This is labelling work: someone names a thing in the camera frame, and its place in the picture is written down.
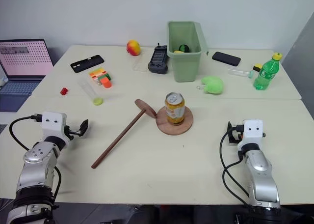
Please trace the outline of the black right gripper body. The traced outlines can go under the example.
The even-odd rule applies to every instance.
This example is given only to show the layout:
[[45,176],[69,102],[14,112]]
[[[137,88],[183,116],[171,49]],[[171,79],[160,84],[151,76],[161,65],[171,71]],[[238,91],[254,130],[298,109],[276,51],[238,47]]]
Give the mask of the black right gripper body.
[[242,141],[243,124],[233,126],[233,136],[238,140],[238,143]]

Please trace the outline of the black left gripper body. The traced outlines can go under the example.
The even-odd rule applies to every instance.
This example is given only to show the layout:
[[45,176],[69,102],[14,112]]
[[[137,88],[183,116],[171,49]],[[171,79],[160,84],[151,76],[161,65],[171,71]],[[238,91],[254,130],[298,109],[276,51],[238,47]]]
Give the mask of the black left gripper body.
[[73,140],[74,136],[81,137],[81,131],[80,130],[71,130],[70,126],[66,125],[64,127],[64,134],[69,140]]

